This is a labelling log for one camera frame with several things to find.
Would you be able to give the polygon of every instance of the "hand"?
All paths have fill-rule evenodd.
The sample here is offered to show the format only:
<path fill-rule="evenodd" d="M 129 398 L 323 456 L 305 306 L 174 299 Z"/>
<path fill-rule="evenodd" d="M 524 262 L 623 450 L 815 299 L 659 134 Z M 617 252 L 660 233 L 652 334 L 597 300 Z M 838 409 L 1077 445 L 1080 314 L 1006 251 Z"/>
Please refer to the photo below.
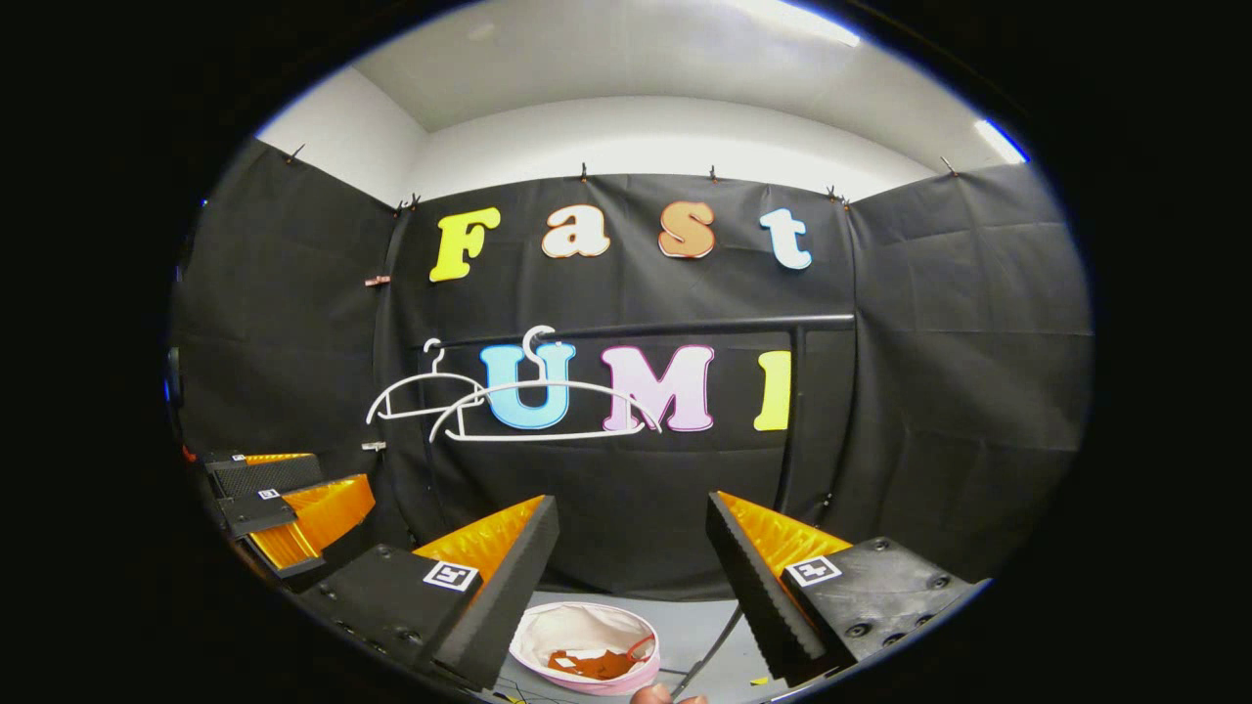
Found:
<path fill-rule="evenodd" d="M 630 704 L 674 704 L 674 698 L 664 684 L 656 683 L 636 691 L 635 696 L 630 698 Z M 679 704 L 709 704 L 709 700 L 700 695 L 684 699 Z"/>

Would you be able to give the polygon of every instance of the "black wire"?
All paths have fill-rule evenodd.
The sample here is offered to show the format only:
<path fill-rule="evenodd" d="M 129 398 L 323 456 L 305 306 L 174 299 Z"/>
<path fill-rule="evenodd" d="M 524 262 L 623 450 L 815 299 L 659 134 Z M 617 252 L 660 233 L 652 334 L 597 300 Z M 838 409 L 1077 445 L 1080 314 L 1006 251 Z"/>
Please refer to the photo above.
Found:
<path fill-rule="evenodd" d="M 714 654 L 717 653 L 717 650 L 721 648 L 721 644 L 726 643 L 726 638 L 730 636 L 730 631 L 735 630 L 735 624 L 739 623 L 739 618 L 742 615 L 744 615 L 744 609 L 740 608 L 739 605 L 735 605 L 735 613 L 730 615 L 730 620 L 726 621 L 726 628 L 721 629 L 721 635 L 719 635 L 717 640 L 714 641 L 712 648 L 710 648 L 709 651 L 705 653 L 704 658 L 696 661 L 695 666 L 691 668 L 691 671 L 687 673 L 687 676 L 682 678 L 682 681 L 679 683 L 679 686 L 674 688 L 674 691 L 670 693 L 670 696 L 677 699 L 679 695 L 682 694 L 682 690 L 686 689 L 689 684 L 691 684 L 691 680 L 695 679 L 697 674 L 700 674 L 700 670 L 702 670 L 704 666 L 709 664 L 709 660 L 712 659 Z"/>
<path fill-rule="evenodd" d="M 541 699 L 541 700 L 543 700 L 543 701 L 556 701 L 557 704 L 578 704 L 577 701 L 570 701 L 568 699 L 552 699 L 551 696 L 545 696 L 545 695 L 542 695 L 542 694 L 540 694 L 540 693 L 537 693 L 537 691 L 527 691 L 527 690 L 523 690 L 523 689 L 522 689 L 521 686 L 518 686 L 518 685 L 517 685 L 517 683 L 516 683 L 516 681 L 513 681 L 513 680 L 511 680 L 511 679 L 508 679 L 508 678 L 506 678 L 506 676 L 500 676 L 500 678 L 497 678 L 497 679 L 498 679 L 498 680 L 501 680 L 501 681 L 507 681 L 507 683 L 512 684 L 512 685 L 513 685 L 513 689 L 516 689 L 516 690 L 517 690 L 517 694 L 518 694 L 518 696 L 521 696 L 521 698 L 522 698 L 522 703 L 523 703 L 523 704 L 531 704 L 531 703 L 530 703 L 530 701 L 528 701 L 528 700 L 526 699 L 526 695 L 523 695 L 523 694 L 522 694 L 523 691 L 526 691 L 526 694 L 530 694 L 530 695 L 531 695 L 531 698 L 537 698 L 537 699 Z"/>

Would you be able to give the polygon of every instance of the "black curtain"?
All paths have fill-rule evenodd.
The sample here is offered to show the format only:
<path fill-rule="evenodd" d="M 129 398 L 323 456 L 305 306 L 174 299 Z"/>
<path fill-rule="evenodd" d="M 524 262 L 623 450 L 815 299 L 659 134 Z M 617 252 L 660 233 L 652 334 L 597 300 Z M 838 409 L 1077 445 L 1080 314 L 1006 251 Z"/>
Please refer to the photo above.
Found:
<path fill-rule="evenodd" d="M 714 249 L 665 257 L 661 212 L 707 203 Z M 610 248 L 547 257 L 548 215 L 590 204 Z M 470 273 L 431 282 L 442 218 L 497 208 Z M 781 266 L 759 219 L 806 224 L 805 269 Z M 786 431 L 757 432 L 757 357 L 788 328 L 567 341 L 570 378 L 611 385 L 607 347 L 639 347 L 660 376 L 684 344 L 715 349 L 704 432 L 536 443 L 426 441 L 431 417 L 364 425 L 378 392 L 429 370 L 429 337 L 456 342 L 636 323 L 855 314 L 809 331 L 805 403 L 791 420 L 788 514 L 846 540 L 889 535 L 968 580 L 1022 544 L 1065 474 L 1089 402 L 1082 262 L 1030 165 L 936 177 L 848 209 L 806 190 L 677 175 L 540 179 L 419 202 L 398 213 L 259 142 L 209 203 L 175 293 L 189 445 L 318 452 L 328 474 L 371 474 L 378 507 L 359 542 L 433 540 L 537 494 L 560 504 L 543 586 L 656 599 L 729 598 L 704 536 L 705 496 L 770 506 Z M 366 287 L 377 274 L 389 284 Z M 482 344 L 439 370 L 486 382 Z M 521 378 L 533 378 L 522 362 Z M 446 406 L 464 386 L 393 395 Z M 523 392 L 540 403 L 543 391 Z M 600 430 L 610 398 L 575 390 L 546 432 Z M 486 406 L 472 433 L 516 433 Z M 361 443 L 386 440 L 382 455 Z M 339 547 L 351 552 L 353 547 Z"/>
<path fill-rule="evenodd" d="M 1090 403 L 1083 263 L 1030 165 L 854 203 L 856 392 L 823 522 L 993 576 L 1069 470 Z"/>
<path fill-rule="evenodd" d="M 670 258 L 659 248 L 661 213 L 676 200 L 706 203 L 714 212 L 716 243 L 700 259 Z M 611 244 L 597 257 L 551 258 L 541 248 L 548 215 L 575 204 L 603 213 Z M 501 213 L 500 225 L 485 232 L 477 257 L 466 257 L 470 273 L 431 282 L 438 222 L 492 207 Z M 788 208 L 806 225 L 800 237 L 800 248 L 813 256 L 806 269 L 786 268 L 775 258 L 760 218 L 777 208 Z M 381 314 L 387 322 L 379 326 L 381 366 L 391 381 L 429 370 L 433 353 L 421 353 L 429 337 L 456 342 L 520 336 L 547 324 L 557 331 L 548 339 L 560 339 L 562 329 L 851 312 L 851 239 L 843 205 L 795 188 L 680 175 L 540 179 L 423 200 L 402 219 Z M 853 337 L 853 331 L 808 334 L 803 375 L 814 403 L 796 427 L 806 450 L 791 475 L 790 505 L 814 522 L 843 445 Z M 561 539 L 543 588 L 655 599 L 730 598 L 704 534 L 706 496 L 725 490 L 766 506 L 775 501 L 786 432 L 757 432 L 752 420 L 761 411 L 765 383 L 757 358 L 790 349 L 788 327 L 566 343 L 577 351 L 570 378 L 601 386 L 612 383 L 600 358 L 608 347 L 639 347 L 657 376 L 679 347 L 712 347 L 707 403 L 714 426 L 704 432 L 536 443 L 470 443 L 441 436 L 428 450 L 431 422 L 384 422 L 388 471 L 396 475 L 408 524 L 426 540 L 551 494 L 560 506 Z M 486 382 L 482 348 L 448 349 L 439 371 Z M 535 378 L 533 366 L 523 362 L 520 376 Z M 454 382 L 429 382 L 424 407 L 447 406 L 468 391 Z M 543 397 L 541 390 L 522 393 L 532 405 Z M 406 393 L 393 398 L 403 408 L 419 403 Z M 600 430 L 608 407 L 610 397 L 576 390 L 566 418 L 545 432 Z M 467 411 L 467 431 L 513 432 L 486 407 Z"/>
<path fill-rule="evenodd" d="M 208 195 L 173 288 L 188 447 L 314 452 L 327 479 L 369 475 L 378 506 L 318 574 L 373 540 L 408 540 L 379 455 L 361 448 L 377 438 L 364 410 L 378 292 L 364 281 L 394 223 L 387 205 L 253 139 Z"/>

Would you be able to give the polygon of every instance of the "white wall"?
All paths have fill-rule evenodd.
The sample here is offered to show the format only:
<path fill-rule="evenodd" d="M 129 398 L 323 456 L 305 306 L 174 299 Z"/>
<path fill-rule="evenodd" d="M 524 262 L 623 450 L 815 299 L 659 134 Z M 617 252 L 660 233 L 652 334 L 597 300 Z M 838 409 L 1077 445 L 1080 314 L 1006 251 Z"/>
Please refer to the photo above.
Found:
<path fill-rule="evenodd" d="M 409 199 L 426 130 L 373 81 L 347 68 L 292 103 L 257 138 L 396 205 Z"/>
<path fill-rule="evenodd" d="M 427 134 L 353 68 L 275 116 L 258 139 L 387 204 L 536 178 L 717 175 L 859 200 L 935 174 L 874 142 L 820 123 L 691 98 L 595 98 L 510 110 Z"/>
<path fill-rule="evenodd" d="M 794 115 L 690 98 L 548 103 L 432 133 L 401 190 L 423 200 L 536 178 L 665 173 L 756 180 L 859 200 L 935 175 L 851 133 Z"/>

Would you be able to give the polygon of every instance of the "letter m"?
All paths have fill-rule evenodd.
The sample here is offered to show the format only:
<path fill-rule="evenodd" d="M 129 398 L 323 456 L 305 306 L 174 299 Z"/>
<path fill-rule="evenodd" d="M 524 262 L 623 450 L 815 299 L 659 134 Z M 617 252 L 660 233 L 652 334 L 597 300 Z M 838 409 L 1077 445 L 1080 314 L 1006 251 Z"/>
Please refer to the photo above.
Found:
<path fill-rule="evenodd" d="M 610 347 L 600 356 L 612 370 L 613 391 L 620 391 L 637 401 L 660 422 L 674 406 L 670 416 L 670 430 L 696 432 L 712 427 L 709 415 L 709 362 L 712 361 L 712 347 L 686 344 L 680 347 L 665 376 L 657 381 L 652 367 L 647 365 L 639 347 Z M 613 397 L 612 415 L 605 418 L 605 430 L 626 430 L 637 422 L 626 401 Z M 649 427 L 655 427 L 644 418 Z"/>

